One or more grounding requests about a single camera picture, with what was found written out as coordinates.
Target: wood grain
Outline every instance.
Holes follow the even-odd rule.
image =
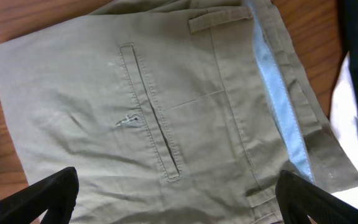
[[[81,16],[110,0],[0,0],[0,43]],[[342,57],[335,0],[274,0],[326,114]],[[0,199],[27,186],[0,104]]]

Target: folded garment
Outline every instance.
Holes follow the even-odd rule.
[[[277,222],[282,169],[358,186],[269,0],[114,1],[1,44],[0,98],[30,184],[77,169],[73,223]]]

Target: light blue strip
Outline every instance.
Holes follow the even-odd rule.
[[[304,179],[314,183],[306,146],[303,142],[303,136],[288,97],[287,88],[280,69],[277,66],[269,45],[264,39],[264,33],[257,14],[255,13],[254,4],[248,1],[248,6],[254,14],[255,59],[262,74],[268,96],[270,97],[269,100],[277,128],[287,147],[288,156],[292,164]]]

